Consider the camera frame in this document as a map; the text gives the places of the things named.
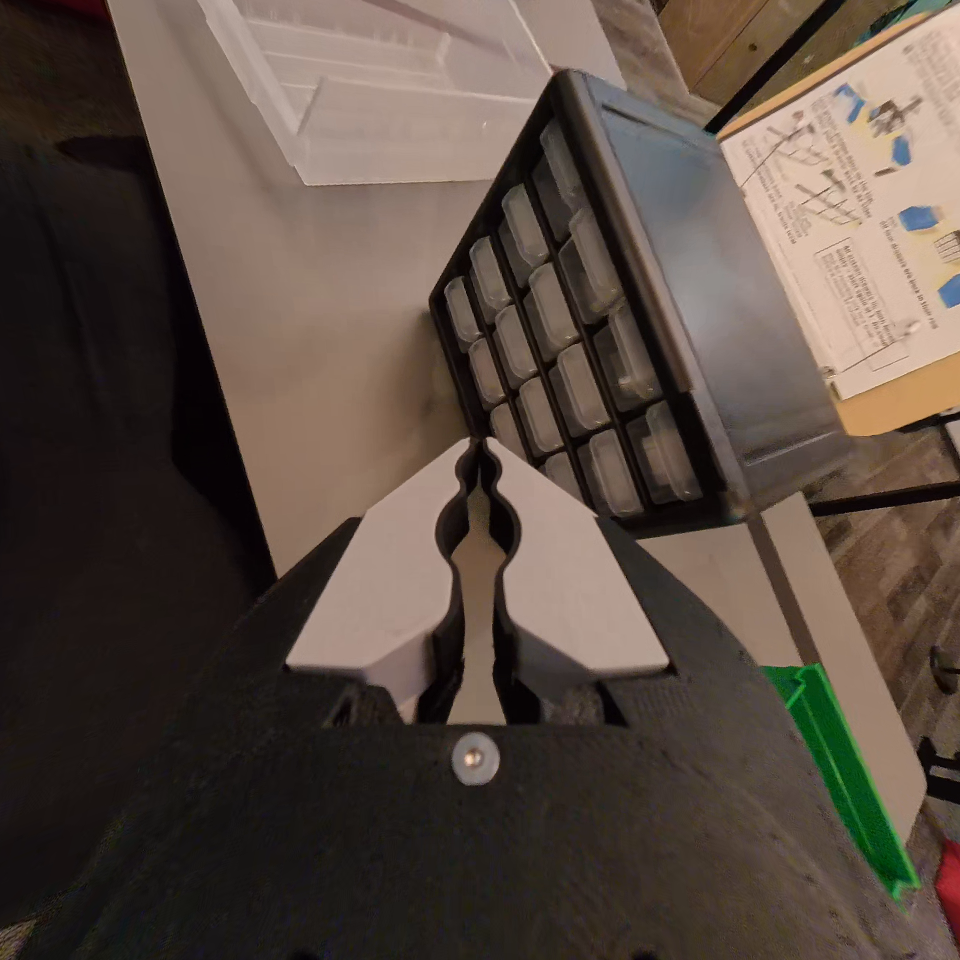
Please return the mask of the green plastic bin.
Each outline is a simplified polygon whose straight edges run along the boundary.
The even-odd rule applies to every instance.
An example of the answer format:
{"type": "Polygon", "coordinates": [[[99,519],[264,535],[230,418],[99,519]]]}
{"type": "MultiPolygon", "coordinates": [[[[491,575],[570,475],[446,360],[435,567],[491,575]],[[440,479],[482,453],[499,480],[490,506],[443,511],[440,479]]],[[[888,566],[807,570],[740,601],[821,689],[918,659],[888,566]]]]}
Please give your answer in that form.
{"type": "Polygon", "coordinates": [[[797,726],[855,846],[900,904],[921,882],[826,670],[821,664],[764,665],[762,670],[797,726]]]}

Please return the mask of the red object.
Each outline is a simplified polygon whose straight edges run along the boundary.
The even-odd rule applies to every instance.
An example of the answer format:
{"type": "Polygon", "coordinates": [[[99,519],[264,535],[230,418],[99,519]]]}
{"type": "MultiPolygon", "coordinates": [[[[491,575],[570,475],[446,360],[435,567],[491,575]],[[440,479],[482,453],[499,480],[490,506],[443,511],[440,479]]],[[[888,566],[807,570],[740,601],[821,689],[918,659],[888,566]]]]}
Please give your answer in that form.
{"type": "Polygon", "coordinates": [[[935,890],[942,912],[952,929],[959,929],[959,844],[949,839],[942,842],[941,861],[935,890]]]}

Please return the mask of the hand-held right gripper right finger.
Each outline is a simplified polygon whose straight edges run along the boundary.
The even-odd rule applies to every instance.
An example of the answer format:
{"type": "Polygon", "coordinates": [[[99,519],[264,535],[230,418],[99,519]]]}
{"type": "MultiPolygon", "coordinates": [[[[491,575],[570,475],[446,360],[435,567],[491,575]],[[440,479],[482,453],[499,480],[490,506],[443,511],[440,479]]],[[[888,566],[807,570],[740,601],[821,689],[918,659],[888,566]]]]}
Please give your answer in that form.
{"type": "Polygon", "coordinates": [[[484,440],[494,579],[492,670],[509,725],[544,721],[571,690],[656,676],[670,657],[600,518],[499,440],[484,440]]]}

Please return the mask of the grid of clear drawers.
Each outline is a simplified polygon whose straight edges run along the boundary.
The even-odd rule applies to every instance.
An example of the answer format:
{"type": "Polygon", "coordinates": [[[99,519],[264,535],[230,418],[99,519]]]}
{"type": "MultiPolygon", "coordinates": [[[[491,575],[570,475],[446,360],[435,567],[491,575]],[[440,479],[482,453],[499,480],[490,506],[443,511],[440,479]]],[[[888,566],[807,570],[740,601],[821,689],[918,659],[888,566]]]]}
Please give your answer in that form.
{"type": "Polygon", "coordinates": [[[524,132],[429,299],[468,431],[600,515],[678,525],[718,481],[561,121],[524,132]]]}

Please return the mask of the clear plastic storage bin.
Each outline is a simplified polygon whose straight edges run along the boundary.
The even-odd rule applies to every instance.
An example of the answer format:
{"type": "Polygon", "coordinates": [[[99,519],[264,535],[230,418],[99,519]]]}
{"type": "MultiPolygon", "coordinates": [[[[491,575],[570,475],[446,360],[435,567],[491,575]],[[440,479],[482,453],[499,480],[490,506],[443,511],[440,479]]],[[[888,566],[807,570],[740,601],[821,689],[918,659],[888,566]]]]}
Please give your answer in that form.
{"type": "Polygon", "coordinates": [[[551,78],[511,1],[200,1],[306,186],[490,181],[551,78]]]}

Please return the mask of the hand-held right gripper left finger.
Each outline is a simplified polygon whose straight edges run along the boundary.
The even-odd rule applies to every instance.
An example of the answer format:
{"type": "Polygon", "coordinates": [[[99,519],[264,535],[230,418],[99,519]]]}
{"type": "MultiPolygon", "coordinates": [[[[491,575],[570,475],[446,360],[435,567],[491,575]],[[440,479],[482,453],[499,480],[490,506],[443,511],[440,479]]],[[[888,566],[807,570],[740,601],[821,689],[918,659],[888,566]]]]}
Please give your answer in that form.
{"type": "Polygon", "coordinates": [[[363,682],[401,715],[446,723],[465,669],[453,552],[470,530],[475,440],[455,442],[360,518],[285,665],[363,682]]]}

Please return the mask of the black drawer cabinet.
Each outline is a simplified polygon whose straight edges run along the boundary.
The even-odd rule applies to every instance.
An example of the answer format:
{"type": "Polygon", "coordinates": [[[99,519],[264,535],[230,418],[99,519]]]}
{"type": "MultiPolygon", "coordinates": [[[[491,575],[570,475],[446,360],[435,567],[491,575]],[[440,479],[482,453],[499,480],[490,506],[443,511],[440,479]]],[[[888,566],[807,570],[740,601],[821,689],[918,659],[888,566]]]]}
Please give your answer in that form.
{"type": "Polygon", "coordinates": [[[564,69],[486,197],[524,133],[550,117],[576,154],[632,309],[646,315],[718,481],[707,513],[683,508],[678,525],[601,516],[638,539],[714,529],[747,522],[838,468],[851,438],[716,140],[564,69]]]}

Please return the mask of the black metal frame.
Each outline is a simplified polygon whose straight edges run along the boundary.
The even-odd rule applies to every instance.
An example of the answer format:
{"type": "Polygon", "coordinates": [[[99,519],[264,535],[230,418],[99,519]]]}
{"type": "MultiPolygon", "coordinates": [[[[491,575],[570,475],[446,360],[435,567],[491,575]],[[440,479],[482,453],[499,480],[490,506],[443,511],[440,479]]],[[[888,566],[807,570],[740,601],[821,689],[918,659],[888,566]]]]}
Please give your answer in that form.
{"type": "Polygon", "coordinates": [[[825,518],[958,498],[958,428],[958,408],[952,408],[855,437],[846,460],[804,490],[811,514],[825,518]],[[948,462],[949,479],[930,479],[927,453],[948,462]]]}

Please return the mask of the person's black clothing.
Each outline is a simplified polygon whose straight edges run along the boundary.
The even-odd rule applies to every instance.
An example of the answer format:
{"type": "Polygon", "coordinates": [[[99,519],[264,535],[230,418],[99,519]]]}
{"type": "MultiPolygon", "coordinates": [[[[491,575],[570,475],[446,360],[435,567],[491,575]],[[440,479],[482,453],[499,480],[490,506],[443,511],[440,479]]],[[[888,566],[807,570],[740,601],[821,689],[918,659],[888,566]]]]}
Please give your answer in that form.
{"type": "Polygon", "coordinates": [[[150,152],[2,137],[2,925],[69,886],[274,569],[150,152]]]}

